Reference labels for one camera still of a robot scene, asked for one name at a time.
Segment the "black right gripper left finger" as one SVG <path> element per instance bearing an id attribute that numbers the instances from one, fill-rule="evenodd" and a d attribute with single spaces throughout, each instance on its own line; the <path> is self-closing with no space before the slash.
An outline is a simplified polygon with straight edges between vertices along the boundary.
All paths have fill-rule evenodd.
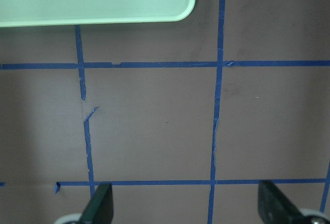
<path id="1" fill-rule="evenodd" d="M 100 184 L 84 209 L 80 223 L 111 224 L 113 220 L 113 194 L 111 183 Z"/>

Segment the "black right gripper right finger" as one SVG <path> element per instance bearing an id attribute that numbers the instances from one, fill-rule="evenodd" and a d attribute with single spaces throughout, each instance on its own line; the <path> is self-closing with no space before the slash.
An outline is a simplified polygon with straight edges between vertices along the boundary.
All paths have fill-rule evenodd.
<path id="1" fill-rule="evenodd" d="M 309 221 L 270 180 L 259 181 L 258 214 L 265 224 L 296 224 Z"/>

